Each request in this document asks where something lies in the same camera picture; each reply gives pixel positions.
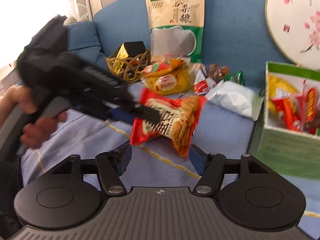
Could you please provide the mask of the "person's left hand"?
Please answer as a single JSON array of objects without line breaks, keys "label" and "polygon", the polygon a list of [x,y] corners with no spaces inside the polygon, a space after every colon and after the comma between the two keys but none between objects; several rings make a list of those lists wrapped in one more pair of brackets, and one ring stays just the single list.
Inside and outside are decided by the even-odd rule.
[{"label": "person's left hand", "polygon": [[[1,125],[16,105],[19,105],[20,109],[26,114],[33,114],[37,111],[30,88],[14,85],[7,90],[1,98]],[[39,118],[34,124],[27,124],[23,128],[20,142],[28,148],[38,149],[56,132],[58,123],[66,122],[66,120],[66,112],[61,112],[54,118]]]}]

